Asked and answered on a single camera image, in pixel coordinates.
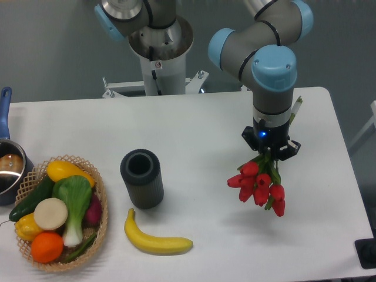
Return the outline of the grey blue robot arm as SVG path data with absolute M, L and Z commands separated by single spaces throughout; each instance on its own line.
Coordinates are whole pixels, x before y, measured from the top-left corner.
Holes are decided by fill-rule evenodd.
M 273 160 L 295 156 L 300 144 L 288 135 L 296 56 L 289 45 L 313 27 L 303 1 L 250 1 L 254 23 L 237 32 L 221 29 L 211 38 L 208 56 L 253 94 L 253 125 L 243 139 Z M 115 41 L 127 39 L 142 67 L 148 96 L 185 94 L 186 54 L 193 30 L 176 12 L 175 1 L 100 1 L 94 8 L 102 28 Z

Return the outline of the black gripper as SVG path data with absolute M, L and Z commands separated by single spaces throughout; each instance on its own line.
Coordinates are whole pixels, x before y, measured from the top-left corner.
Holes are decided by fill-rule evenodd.
M 280 126 L 268 127 L 264 119 L 259 122 L 253 119 L 253 126 L 246 126 L 241 136 L 253 151 L 264 153 L 270 149 L 276 153 L 277 160 L 285 161 L 294 157 L 301 147 L 299 142 L 290 140 L 289 127 L 289 120 Z

